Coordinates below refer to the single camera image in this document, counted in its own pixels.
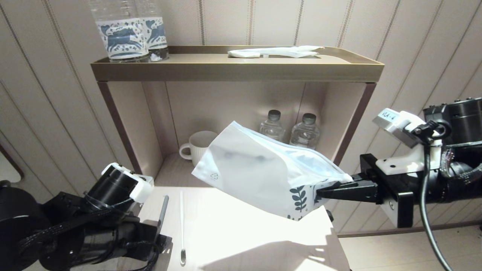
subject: plastic bag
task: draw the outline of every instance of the plastic bag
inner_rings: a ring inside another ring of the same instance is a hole
[[[232,122],[192,174],[264,211],[300,220],[323,205],[316,190],[353,181],[320,153],[287,145]]]

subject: water bottle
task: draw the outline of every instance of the water bottle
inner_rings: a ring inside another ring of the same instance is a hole
[[[290,145],[315,149],[320,139],[320,130],[315,121],[314,114],[304,114],[302,122],[295,125],[291,131]]]
[[[282,141],[285,129],[281,126],[280,117],[281,112],[278,110],[270,110],[268,112],[268,119],[259,126],[259,132],[275,140]]]
[[[144,40],[151,61],[161,61],[169,57],[164,22],[159,0],[135,0],[139,16],[144,24]]]
[[[142,20],[134,0],[89,0],[111,62],[148,62]]]

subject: white table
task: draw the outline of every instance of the white table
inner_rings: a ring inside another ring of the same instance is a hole
[[[184,267],[180,265],[180,191],[184,192],[185,208]],[[301,221],[292,221],[215,188],[156,187],[141,209],[141,221],[159,218],[164,195],[169,196],[169,205],[161,234],[172,237],[173,246],[160,256],[156,271],[166,270],[168,262],[170,271],[349,271],[324,207]],[[144,265],[122,258],[119,270]]]

